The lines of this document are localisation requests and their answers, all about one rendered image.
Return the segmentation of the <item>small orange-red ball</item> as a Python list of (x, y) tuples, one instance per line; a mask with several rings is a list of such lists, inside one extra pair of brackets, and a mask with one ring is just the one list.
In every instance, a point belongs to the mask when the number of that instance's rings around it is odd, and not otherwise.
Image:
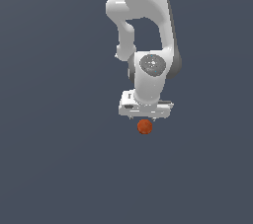
[(149, 134), (152, 131), (152, 123), (148, 119), (141, 119), (137, 124), (140, 134)]

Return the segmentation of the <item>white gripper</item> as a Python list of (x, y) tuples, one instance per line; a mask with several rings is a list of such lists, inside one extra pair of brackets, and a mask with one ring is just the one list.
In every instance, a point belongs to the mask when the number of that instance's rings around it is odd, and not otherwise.
[(126, 115), (129, 119), (136, 116), (150, 117), (152, 121), (157, 118), (167, 118), (173, 109), (171, 101), (159, 100), (156, 105), (141, 105), (134, 99), (134, 90), (123, 91), (119, 104), (119, 115)]

